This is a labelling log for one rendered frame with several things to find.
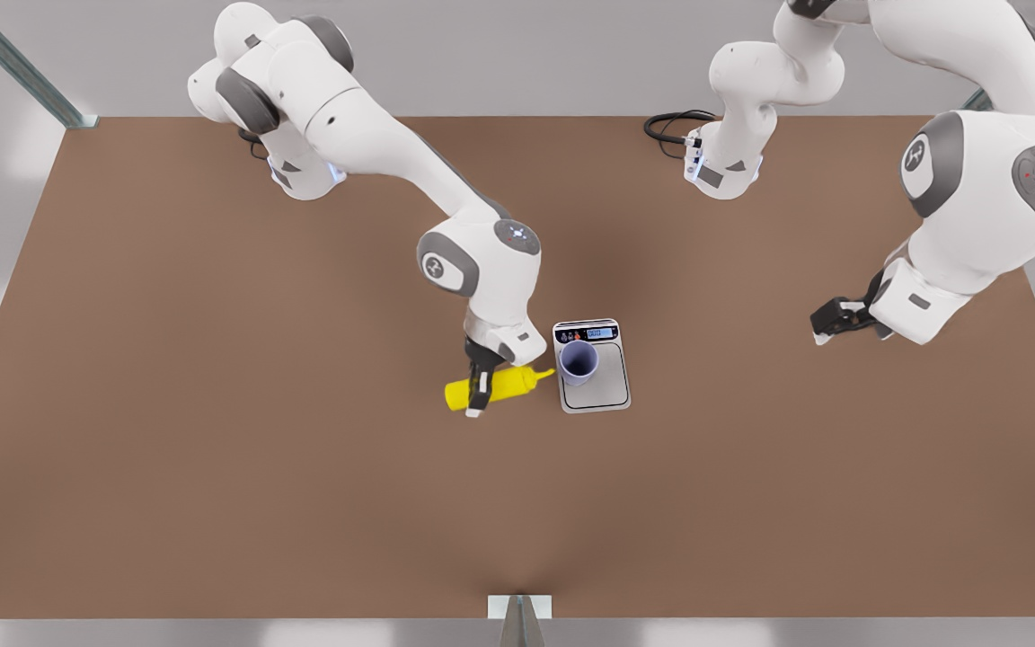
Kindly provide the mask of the yellow sauce bottle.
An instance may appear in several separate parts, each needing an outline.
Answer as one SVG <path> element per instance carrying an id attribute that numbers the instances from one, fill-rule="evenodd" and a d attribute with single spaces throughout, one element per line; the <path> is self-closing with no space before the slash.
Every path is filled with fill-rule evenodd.
<path id="1" fill-rule="evenodd" d="M 530 366 L 512 366 L 498 371 L 492 377 L 490 401 L 509 400 L 533 392 L 542 378 L 553 376 L 554 373 L 553 367 L 538 372 Z M 478 389 L 476 386 L 471 386 L 469 378 L 447 384 L 444 390 L 447 408 L 451 411 L 467 409 L 472 394 L 477 392 Z"/>

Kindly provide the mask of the blue cup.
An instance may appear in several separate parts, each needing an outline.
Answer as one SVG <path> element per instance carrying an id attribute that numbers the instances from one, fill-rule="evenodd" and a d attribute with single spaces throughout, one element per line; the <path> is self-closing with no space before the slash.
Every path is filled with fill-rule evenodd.
<path id="1" fill-rule="evenodd" d="M 582 386 L 597 371 L 598 350 L 592 343 L 580 339 L 564 343 L 558 355 L 558 365 L 565 385 Z"/>

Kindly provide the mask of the silver kitchen scale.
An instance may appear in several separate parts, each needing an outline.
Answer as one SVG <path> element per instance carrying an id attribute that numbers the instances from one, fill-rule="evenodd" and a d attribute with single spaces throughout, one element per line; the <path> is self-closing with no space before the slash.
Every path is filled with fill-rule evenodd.
<path id="1" fill-rule="evenodd" d="M 620 324 L 612 318 L 560 321 L 552 328 L 560 405 L 566 413 L 632 404 Z"/>

